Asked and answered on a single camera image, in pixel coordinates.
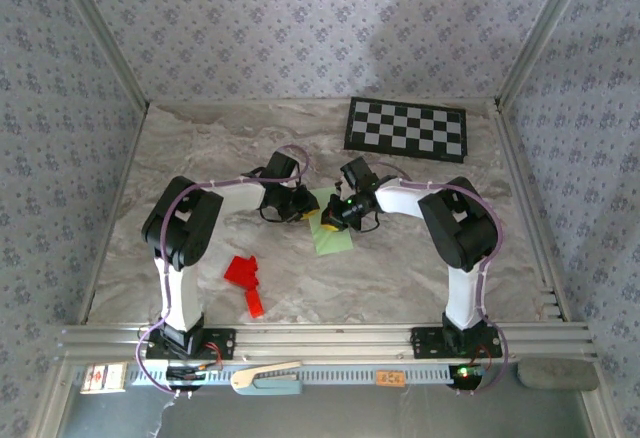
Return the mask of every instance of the black and white checkerboard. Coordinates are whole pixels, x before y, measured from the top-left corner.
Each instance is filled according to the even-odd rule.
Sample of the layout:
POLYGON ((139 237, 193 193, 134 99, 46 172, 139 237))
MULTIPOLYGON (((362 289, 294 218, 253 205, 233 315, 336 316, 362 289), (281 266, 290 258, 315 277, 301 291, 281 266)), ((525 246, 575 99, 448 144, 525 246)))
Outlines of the black and white checkerboard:
POLYGON ((352 98, 346 150, 462 163, 466 113, 457 108, 352 98))

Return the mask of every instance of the gray wall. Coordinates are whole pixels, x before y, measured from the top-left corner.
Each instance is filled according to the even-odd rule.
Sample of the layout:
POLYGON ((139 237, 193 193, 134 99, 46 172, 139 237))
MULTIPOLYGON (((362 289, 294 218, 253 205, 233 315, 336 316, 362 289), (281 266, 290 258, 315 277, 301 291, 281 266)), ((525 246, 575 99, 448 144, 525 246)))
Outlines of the gray wall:
POLYGON ((498 92, 544 0, 95 0, 149 100, 498 92))
POLYGON ((640 436, 640 0, 573 0, 509 115, 630 436, 640 436))
POLYGON ((0 436, 73 322, 141 116, 69 0, 0 0, 0 436))

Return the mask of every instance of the floor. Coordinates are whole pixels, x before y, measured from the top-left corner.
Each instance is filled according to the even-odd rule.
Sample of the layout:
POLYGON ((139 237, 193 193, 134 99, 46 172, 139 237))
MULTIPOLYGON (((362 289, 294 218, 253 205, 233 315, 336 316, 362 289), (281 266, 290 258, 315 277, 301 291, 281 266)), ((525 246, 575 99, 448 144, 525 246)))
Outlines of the floor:
MULTIPOLYGON (((195 181, 238 176, 266 164, 280 145, 297 143, 312 157, 309 188, 332 186, 357 152, 342 149, 348 100, 250 105, 152 105, 100 271, 91 323, 153 321, 160 288, 140 229, 176 175, 195 181)), ((493 125, 468 110, 469 156, 464 165, 390 159, 414 180, 468 177, 502 218, 506 243, 491 267, 486 304, 503 321, 540 319, 542 304, 525 234, 504 170, 493 125)), ((381 157, 365 155, 369 161, 381 157)), ((378 168, 379 173, 385 170, 378 168)), ((255 255, 260 293, 273 323, 439 321, 447 300, 447 270, 422 220, 386 215, 381 228, 352 235, 354 249, 318 256, 309 225, 271 224, 256 212, 218 223, 198 279, 209 322, 252 321, 243 294, 222 279, 233 255, 255 255)))

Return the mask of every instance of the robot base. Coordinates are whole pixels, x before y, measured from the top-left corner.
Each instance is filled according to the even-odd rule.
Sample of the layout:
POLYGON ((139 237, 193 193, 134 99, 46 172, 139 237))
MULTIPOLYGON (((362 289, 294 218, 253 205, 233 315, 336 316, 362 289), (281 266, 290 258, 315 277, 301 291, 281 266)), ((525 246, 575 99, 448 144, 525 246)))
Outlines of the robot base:
POLYGON ((411 345, 416 360, 429 358, 491 358, 502 357, 498 331, 479 322, 468 330, 459 330, 443 314, 443 326, 411 329, 411 345))
POLYGON ((232 360, 236 346, 233 328, 205 328, 204 317, 189 331, 178 331, 169 325, 154 330, 149 336, 147 360, 203 360, 216 361, 216 352, 204 346, 214 343, 222 360, 232 360))

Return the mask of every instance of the green paper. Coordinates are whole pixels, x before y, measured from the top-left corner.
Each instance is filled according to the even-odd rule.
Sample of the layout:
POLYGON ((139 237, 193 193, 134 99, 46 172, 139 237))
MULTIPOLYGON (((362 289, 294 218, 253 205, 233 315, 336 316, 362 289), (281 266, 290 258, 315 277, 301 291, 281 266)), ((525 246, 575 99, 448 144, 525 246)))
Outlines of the green paper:
POLYGON ((313 243, 316 245, 316 253, 319 255, 328 255, 329 253, 353 250, 353 243, 351 242, 349 230, 329 231, 320 226, 322 211, 327 207, 329 197, 335 192, 335 188, 311 190, 311 193, 317 198, 318 204, 320 205, 320 211, 309 218, 311 236, 313 238, 313 243))

